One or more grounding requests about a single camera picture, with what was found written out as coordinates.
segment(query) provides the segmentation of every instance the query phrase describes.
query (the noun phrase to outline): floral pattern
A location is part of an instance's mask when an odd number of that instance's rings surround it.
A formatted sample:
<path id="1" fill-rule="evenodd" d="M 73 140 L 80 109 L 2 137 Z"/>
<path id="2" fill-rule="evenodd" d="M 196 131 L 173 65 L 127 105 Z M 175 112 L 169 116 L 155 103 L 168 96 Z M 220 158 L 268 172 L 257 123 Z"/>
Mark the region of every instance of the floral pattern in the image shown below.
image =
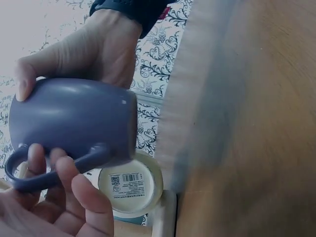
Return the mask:
<path id="1" fill-rule="evenodd" d="M 8 117 L 15 93 L 10 70 L 14 60 L 37 53 L 82 27 L 92 3 L 93 0 L 28 0 L 19 1 L 16 7 L 15 1 L 0 2 L 0 178 L 5 178 L 4 165 L 13 152 Z M 136 94 L 148 95 L 151 100 L 164 97 L 192 4 L 193 0 L 170 4 L 167 16 L 138 41 L 131 85 Z M 159 113 L 159 107 L 144 101 L 138 104 L 136 146 L 151 156 L 155 154 Z M 95 169 L 86 173 L 95 187 L 99 172 Z M 147 215 L 141 224 L 146 222 Z"/>

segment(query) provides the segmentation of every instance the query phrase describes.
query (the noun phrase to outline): qr code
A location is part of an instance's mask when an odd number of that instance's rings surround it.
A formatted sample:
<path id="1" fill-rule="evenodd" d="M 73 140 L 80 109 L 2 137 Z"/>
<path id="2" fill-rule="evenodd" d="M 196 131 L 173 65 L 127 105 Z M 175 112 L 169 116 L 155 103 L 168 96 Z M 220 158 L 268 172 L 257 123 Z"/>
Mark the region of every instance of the qr code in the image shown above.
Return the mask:
<path id="1" fill-rule="evenodd" d="M 119 176 L 111 177 L 112 185 L 119 185 Z"/>

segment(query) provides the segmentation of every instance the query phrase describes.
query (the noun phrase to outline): blue mug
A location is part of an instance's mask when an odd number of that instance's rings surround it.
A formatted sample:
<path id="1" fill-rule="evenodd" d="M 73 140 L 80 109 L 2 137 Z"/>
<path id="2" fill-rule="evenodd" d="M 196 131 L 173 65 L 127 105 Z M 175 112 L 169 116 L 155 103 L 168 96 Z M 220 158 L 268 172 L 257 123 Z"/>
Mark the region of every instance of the blue mug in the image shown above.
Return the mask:
<path id="1" fill-rule="evenodd" d="M 61 148 L 80 173 L 131 161 L 137 133 L 137 99 L 133 92 L 94 80 L 41 79 L 25 102 L 13 99 L 9 131 L 14 153 L 5 165 L 13 187 L 35 192 L 60 183 L 56 171 L 19 179 L 14 171 L 27 160 L 29 146 L 45 153 Z"/>

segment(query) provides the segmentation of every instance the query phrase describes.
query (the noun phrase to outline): white container lid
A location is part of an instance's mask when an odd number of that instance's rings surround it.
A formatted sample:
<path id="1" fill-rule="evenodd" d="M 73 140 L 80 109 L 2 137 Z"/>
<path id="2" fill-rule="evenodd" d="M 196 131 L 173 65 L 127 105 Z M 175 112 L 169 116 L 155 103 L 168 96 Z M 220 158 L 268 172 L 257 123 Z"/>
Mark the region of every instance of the white container lid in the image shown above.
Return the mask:
<path id="1" fill-rule="evenodd" d="M 111 201 L 113 214 L 135 218 L 151 211 L 163 191 L 161 169 L 155 159 L 137 151 L 131 162 L 101 170 L 98 186 Z"/>

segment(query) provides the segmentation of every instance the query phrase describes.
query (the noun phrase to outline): wrist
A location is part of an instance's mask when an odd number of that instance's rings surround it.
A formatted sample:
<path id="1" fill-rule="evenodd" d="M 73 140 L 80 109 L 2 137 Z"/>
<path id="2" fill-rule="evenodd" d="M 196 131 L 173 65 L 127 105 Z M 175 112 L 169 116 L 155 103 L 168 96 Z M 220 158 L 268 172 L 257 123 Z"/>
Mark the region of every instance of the wrist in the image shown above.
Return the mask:
<path id="1" fill-rule="evenodd" d="M 131 40 L 138 40 L 142 33 L 142 26 L 135 20 L 131 20 L 123 13 L 111 10 L 100 9 L 96 11 L 89 19 L 88 24 L 98 26 L 101 33 L 110 34 L 115 30 L 118 37 L 128 36 Z"/>

